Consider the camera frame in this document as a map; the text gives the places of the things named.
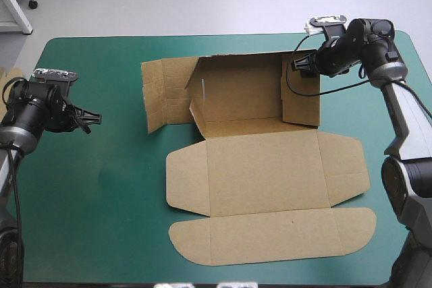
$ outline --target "cardboard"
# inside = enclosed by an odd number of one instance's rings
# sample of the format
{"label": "cardboard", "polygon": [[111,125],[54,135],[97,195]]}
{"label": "cardboard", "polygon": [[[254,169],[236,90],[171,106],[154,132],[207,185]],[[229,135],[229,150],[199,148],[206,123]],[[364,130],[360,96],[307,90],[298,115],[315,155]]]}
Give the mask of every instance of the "cardboard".
{"label": "cardboard", "polygon": [[[302,57],[307,52],[297,54]],[[332,206],[370,187],[358,140],[318,132],[319,78],[290,74],[292,53],[162,59],[142,64],[148,132],[197,124],[207,139],[167,157],[167,202],[210,216],[175,223],[188,260],[241,264],[361,249],[376,217]]]}
{"label": "cardboard", "polygon": [[322,208],[174,223],[169,237],[176,250],[197,264],[343,256],[372,238],[376,216],[368,208]]}
{"label": "cardboard", "polygon": [[209,138],[167,156],[167,202],[207,216],[329,208],[370,187],[360,141],[315,129]]}
{"label": "cardboard", "polygon": [[[286,86],[290,59],[291,53],[259,53],[144,62],[148,132],[193,121],[205,138],[318,126],[319,97],[298,96]],[[299,91],[319,91],[319,78],[292,76]]]}
{"label": "cardboard", "polygon": [[[12,68],[8,73],[6,72],[6,69],[3,67],[0,67],[0,91],[3,91],[3,87],[5,86],[6,82],[11,80],[15,77],[22,77],[22,71],[18,68]],[[5,100],[9,97],[9,91],[10,88],[8,88],[5,92]],[[0,121],[3,119],[3,117],[6,114],[6,106],[3,103],[3,100],[0,100]]]}

